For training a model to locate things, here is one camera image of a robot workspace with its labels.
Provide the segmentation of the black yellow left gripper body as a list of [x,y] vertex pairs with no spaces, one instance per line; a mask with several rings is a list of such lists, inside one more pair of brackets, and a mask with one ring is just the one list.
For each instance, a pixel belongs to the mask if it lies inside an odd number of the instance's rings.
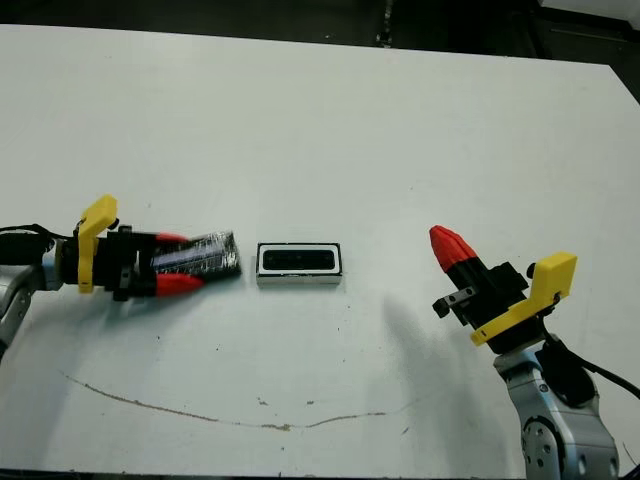
[[87,207],[71,236],[56,247],[57,272],[81,294],[102,288],[115,300],[156,295],[151,256],[156,244],[149,233],[119,223],[117,200],[105,194]]

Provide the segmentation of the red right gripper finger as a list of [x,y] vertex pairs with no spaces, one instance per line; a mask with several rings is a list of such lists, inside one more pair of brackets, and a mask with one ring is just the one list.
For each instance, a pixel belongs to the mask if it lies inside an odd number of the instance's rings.
[[478,294],[496,292],[490,270],[461,235],[435,225],[429,229],[429,238],[438,264],[458,290],[472,288]]

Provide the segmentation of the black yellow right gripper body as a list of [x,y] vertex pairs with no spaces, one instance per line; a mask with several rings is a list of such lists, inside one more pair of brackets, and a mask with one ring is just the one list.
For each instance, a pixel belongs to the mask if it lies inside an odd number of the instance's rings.
[[515,350],[542,336],[538,319],[570,294],[577,256],[559,252],[532,264],[526,275],[509,262],[487,268],[474,253],[435,254],[457,290],[436,300],[443,318],[454,314],[473,328],[472,342],[496,354]]

